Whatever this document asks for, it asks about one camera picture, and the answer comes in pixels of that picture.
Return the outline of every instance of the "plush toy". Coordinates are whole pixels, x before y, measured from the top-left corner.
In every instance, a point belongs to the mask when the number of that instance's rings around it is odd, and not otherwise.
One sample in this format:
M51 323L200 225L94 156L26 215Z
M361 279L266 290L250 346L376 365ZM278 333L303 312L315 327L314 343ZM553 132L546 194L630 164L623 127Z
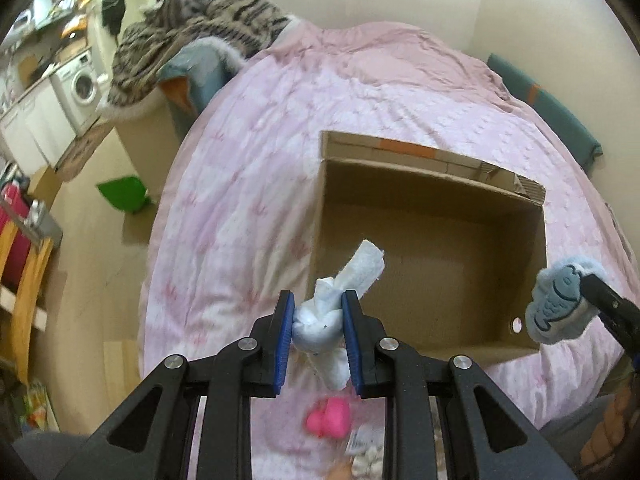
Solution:
M345 438L351 431L351 411L345 397L327 397L306 416L306 430L318 438Z

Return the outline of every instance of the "cardboard box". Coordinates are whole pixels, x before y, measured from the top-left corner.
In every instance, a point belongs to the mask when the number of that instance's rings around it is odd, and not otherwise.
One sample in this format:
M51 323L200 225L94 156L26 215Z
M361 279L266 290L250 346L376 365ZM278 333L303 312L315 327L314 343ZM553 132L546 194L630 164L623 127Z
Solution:
M58 63L66 63L73 57L80 54L87 48L87 46L86 38L81 38L79 40L75 40L73 43L69 43L65 48L58 52Z
M366 238L385 271L363 311L421 354L481 365L536 351L524 325L546 267L540 184L407 142L324 132L307 297Z
M114 121L113 125L149 196L159 201L181 142L166 100L147 115Z
M27 195L35 200L44 202L47 209L51 211L53 201L56 199L62 180L50 166L43 166L31 177Z

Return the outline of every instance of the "striped blanket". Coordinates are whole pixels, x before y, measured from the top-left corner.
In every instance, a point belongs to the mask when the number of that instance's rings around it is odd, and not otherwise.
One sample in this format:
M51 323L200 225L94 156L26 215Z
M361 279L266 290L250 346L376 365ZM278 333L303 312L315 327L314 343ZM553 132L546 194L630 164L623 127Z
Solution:
M201 7L197 3L164 0L145 13L143 22L126 28L113 57L109 105L140 103L156 86L162 65L193 40L218 38L213 44L235 73L244 60L270 46L289 23L269 0L204 0ZM187 19L162 19L166 14Z

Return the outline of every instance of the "wooden floor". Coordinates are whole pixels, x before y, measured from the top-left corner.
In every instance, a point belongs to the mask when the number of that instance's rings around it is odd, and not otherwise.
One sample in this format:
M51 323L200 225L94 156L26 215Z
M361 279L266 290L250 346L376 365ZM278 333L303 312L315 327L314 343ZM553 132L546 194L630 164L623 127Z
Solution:
M31 377L48 387L62 431L94 431L136 381L138 298L155 210L126 216L95 188L126 174L132 165L112 131L52 208L64 237L47 269L49 319L44 334L33 332Z

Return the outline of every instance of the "pink bedsheet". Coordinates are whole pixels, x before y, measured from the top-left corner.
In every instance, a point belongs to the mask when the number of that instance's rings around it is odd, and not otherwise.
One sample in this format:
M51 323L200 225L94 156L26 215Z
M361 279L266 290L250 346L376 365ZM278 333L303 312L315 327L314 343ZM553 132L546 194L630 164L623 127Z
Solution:
M303 299L325 128L463 153L540 182L548 260L592 256L620 294L639 299L600 195L484 63L407 25L322 30L303 22L216 95L174 162L141 299L144 374L168 354L200 358L248 334L281 288ZM620 354L595 320L580 339L490 375L540 427L593 398ZM302 420L323 393L293 351L282 395L252 404L254 478L322 477L337 451L306 436ZM356 420L382 423L380 402L352 402Z

